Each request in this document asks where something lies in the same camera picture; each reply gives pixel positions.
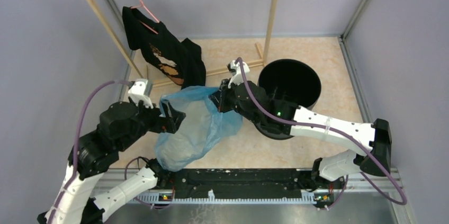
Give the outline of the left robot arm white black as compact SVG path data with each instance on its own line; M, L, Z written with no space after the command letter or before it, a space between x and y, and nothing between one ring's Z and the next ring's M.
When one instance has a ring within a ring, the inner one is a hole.
M116 102L101 113L96 129L79 138L68 157L66 176L53 206L37 217L38 223L105 223L118 209L146 190L163 189L169 171L156 159L147 159L137 174L103 194L91 196L97 182L124 152L147 132L175 133L184 112L169 101L160 108L143 102Z

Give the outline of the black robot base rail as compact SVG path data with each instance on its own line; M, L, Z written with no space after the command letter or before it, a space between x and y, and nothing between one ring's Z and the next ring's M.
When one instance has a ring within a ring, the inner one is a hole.
M333 202L345 184L310 178L309 169L183 169L168 172L131 203L312 204Z

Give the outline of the black round trash bin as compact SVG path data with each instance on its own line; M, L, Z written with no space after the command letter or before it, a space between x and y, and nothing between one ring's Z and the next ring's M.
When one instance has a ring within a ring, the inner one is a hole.
M250 89L258 103L271 115L293 121L300 107L312 109L321 94L321 80L307 64L279 59L266 65L256 86Z

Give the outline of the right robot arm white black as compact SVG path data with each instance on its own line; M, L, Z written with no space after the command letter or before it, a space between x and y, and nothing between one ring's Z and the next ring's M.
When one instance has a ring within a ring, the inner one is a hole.
M310 180L317 188L360 172L391 175L392 140L387 120L357 123L321 115L289 99L276 100L251 81L236 85L223 80L209 99L219 112L234 111L276 140L302 136L344 147L342 153L314 161Z

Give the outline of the blue plastic trash bag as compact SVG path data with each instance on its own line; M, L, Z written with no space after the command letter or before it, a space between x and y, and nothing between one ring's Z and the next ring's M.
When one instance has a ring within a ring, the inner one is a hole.
M221 113L209 96L217 87L190 86L160 98L186 114L178 131L161 133L154 147L163 169L176 172L204 157L221 139L235 136L243 117L231 110Z

